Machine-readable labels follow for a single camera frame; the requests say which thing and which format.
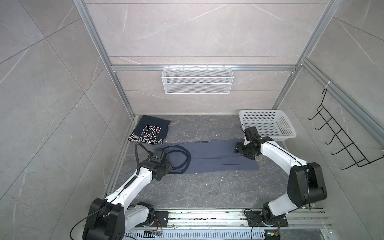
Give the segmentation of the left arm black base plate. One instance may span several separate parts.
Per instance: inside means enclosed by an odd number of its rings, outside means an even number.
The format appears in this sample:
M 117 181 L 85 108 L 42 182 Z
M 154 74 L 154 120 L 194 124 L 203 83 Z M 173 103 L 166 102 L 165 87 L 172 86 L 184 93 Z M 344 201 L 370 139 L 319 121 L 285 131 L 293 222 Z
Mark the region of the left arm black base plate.
M 169 212 L 168 211 L 155 211 L 153 215 L 150 216 L 149 222 L 142 224 L 146 228 L 165 228 L 168 226 L 169 221 Z

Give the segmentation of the navy tank top red trim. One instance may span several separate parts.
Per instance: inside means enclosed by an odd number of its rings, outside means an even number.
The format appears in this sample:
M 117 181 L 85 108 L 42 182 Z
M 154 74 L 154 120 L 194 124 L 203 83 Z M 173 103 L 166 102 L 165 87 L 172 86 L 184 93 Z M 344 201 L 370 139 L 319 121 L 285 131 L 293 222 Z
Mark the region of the navy tank top red trim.
M 162 145 L 169 131 L 171 121 L 164 120 L 151 116 L 142 116 L 129 136 L 129 141 L 150 144 Z

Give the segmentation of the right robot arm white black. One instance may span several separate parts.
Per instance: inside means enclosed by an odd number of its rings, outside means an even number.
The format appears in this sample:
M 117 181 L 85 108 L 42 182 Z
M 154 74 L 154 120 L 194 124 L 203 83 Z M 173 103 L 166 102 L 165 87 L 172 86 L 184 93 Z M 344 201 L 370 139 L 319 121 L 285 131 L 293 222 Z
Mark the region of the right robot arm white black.
M 288 174 L 286 193 L 263 205 L 260 222 L 265 226 L 273 226 L 287 213 L 328 196 L 322 167 L 294 156 L 271 139 L 263 138 L 247 145 L 237 142 L 234 153 L 251 160 L 264 155 Z

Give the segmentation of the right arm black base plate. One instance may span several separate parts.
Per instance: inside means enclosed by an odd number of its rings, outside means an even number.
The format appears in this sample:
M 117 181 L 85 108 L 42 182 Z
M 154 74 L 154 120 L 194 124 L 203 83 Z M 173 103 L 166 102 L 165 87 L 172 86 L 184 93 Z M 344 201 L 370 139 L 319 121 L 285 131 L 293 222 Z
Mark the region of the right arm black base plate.
M 262 211 L 253 211 L 246 209 L 244 211 L 249 227 L 288 227 L 288 221 L 285 215 L 269 217 Z

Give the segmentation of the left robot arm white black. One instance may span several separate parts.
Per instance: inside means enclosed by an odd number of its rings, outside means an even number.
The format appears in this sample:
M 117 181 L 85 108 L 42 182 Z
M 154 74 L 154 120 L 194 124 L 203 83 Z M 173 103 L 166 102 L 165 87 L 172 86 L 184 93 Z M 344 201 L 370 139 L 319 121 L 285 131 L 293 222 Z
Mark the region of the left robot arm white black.
M 91 203 L 85 218 L 84 240 L 122 240 L 135 226 L 153 223 L 154 207 L 143 202 L 132 205 L 132 202 L 146 185 L 152 180 L 160 181 L 173 167 L 169 154 L 158 149 L 137 164 L 137 171 L 121 187 Z

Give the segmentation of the grey-blue printed tank top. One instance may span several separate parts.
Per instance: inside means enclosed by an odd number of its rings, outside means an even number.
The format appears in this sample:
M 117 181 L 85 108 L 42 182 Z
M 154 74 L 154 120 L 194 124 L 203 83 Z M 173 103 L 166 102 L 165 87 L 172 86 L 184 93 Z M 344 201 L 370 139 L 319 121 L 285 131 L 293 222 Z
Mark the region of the grey-blue printed tank top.
M 259 164 L 234 153 L 239 139 L 167 143 L 156 146 L 169 153 L 170 174 L 188 175 L 221 171 L 257 171 Z

